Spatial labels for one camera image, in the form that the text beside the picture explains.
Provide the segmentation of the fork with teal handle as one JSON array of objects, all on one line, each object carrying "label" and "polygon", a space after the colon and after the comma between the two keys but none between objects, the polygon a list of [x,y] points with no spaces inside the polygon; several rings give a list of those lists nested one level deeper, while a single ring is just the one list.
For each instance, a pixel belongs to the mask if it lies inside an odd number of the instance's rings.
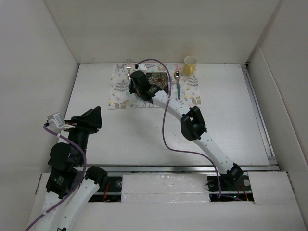
[{"label": "fork with teal handle", "polygon": [[131,73],[131,60],[130,59],[127,59],[126,69],[128,72],[128,77],[130,77],[130,73]]}]

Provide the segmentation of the spoon with teal handle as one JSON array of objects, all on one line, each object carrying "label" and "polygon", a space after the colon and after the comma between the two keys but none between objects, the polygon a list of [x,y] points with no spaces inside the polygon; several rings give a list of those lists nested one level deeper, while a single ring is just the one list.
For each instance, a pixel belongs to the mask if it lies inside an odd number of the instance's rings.
[{"label": "spoon with teal handle", "polygon": [[174,79],[176,81],[176,86],[177,86],[177,95],[178,95],[178,100],[181,99],[181,95],[180,95],[180,83],[179,83],[179,80],[180,80],[180,72],[179,71],[175,71],[174,73]]}]

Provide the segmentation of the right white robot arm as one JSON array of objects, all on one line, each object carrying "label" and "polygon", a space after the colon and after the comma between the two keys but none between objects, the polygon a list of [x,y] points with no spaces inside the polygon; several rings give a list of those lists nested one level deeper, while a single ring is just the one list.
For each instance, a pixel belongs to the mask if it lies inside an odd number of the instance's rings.
[{"label": "right white robot arm", "polygon": [[204,152],[202,156],[207,157],[217,168],[220,174],[218,183],[229,190],[237,187],[244,172],[212,140],[200,108],[188,107],[171,99],[171,82],[161,87],[152,80],[155,76],[154,73],[145,73],[141,70],[132,72],[129,84],[130,94],[135,94],[146,102],[163,108],[164,115],[170,113],[179,120],[183,137],[200,147]]}]

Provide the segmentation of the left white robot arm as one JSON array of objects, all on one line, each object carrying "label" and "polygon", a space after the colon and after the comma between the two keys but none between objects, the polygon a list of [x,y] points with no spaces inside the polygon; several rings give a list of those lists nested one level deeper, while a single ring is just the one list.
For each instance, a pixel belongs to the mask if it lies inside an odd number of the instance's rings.
[{"label": "left white robot arm", "polygon": [[102,127],[101,108],[64,120],[61,113],[48,116],[44,129],[64,140],[55,144],[48,161],[51,173],[46,184],[42,218],[37,231],[69,231],[89,199],[107,186],[107,171],[86,168],[89,135]]}]

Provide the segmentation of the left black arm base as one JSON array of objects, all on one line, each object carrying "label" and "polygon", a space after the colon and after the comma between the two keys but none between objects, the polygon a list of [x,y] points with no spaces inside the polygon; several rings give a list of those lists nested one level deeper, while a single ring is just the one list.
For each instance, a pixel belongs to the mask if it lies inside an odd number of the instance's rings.
[{"label": "left black arm base", "polygon": [[121,202],[122,176],[108,176],[108,172],[100,167],[91,166],[85,174],[97,183],[100,188],[89,199],[89,202]]}]

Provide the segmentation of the yellow mug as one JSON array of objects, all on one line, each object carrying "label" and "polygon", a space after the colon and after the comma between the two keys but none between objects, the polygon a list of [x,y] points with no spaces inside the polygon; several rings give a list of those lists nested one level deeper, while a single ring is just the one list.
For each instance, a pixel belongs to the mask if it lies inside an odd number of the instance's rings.
[{"label": "yellow mug", "polygon": [[187,76],[193,75],[196,69],[196,66],[197,66],[197,58],[195,58],[194,56],[185,57],[183,73]]}]

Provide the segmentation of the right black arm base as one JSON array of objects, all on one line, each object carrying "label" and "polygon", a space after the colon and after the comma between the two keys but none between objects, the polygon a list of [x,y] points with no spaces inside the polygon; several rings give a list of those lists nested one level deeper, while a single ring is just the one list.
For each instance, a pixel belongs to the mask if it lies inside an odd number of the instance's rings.
[{"label": "right black arm base", "polygon": [[253,192],[250,179],[247,172],[240,177],[239,181],[234,186],[227,186],[220,180],[220,189],[218,186],[217,175],[207,175],[205,183],[205,190],[209,193],[210,202],[253,202]]}]

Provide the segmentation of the black floral square plate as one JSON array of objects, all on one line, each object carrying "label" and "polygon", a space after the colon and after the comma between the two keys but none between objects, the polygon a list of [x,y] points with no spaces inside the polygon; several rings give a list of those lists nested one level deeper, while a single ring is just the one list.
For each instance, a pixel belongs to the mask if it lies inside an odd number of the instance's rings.
[{"label": "black floral square plate", "polygon": [[147,72],[146,77],[150,85],[160,87],[166,94],[169,94],[169,78],[165,72]]}]

